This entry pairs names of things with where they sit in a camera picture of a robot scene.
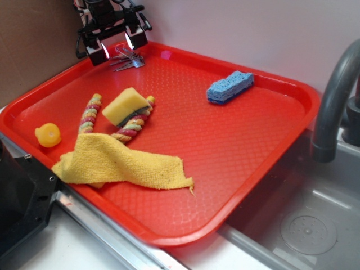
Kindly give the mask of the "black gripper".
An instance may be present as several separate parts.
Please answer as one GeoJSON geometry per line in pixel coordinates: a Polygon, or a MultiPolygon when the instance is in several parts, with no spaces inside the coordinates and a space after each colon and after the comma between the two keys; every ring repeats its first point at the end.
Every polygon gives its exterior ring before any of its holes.
{"type": "Polygon", "coordinates": [[[82,36],[93,66],[109,60],[109,53],[99,38],[125,32],[130,49],[137,50],[148,44],[145,31],[151,31],[152,25],[142,13],[143,5],[133,1],[127,4],[123,1],[74,1],[73,7],[83,22],[77,33],[82,36]]]}

